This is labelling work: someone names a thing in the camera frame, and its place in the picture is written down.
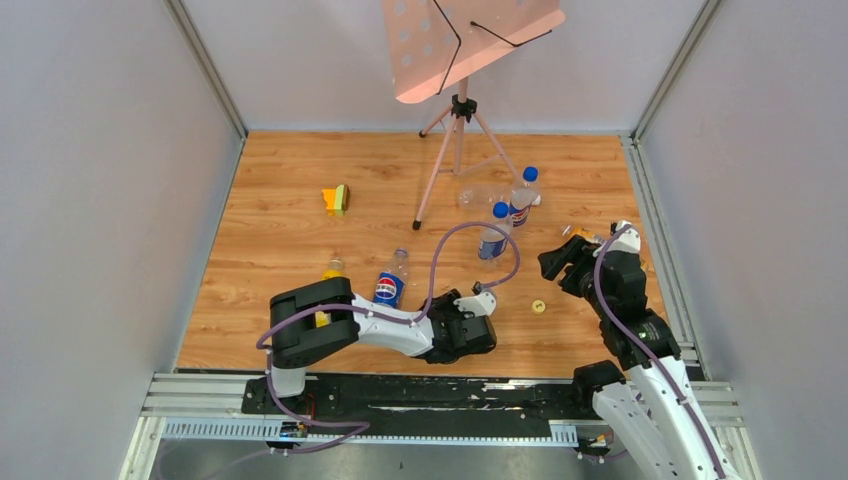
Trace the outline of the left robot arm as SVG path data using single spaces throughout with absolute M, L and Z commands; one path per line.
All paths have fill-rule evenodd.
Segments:
M 428 364 L 451 364 L 497 345 L 490 315 L 497 299 L 475 285 L 472 296 L 451 290 L 403 311 L 374 303 L 335 277 L 280 293 L 269 301 L 270 328 L 257 341 L 269 359 L 268 400 L 283 413 L 306 400 L 309 366 L 354 344 L 375 346 Z

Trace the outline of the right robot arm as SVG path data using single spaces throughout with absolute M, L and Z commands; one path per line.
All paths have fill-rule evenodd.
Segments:
M 648 306 L 640 250 L 625 229 L 606 242 L 573 233 L 538 257 L 543 278 L 592 307 L 615 358 L 575 369 L 572 406 L 605 420 L 650 479 L 737 479 L 670 327 Z

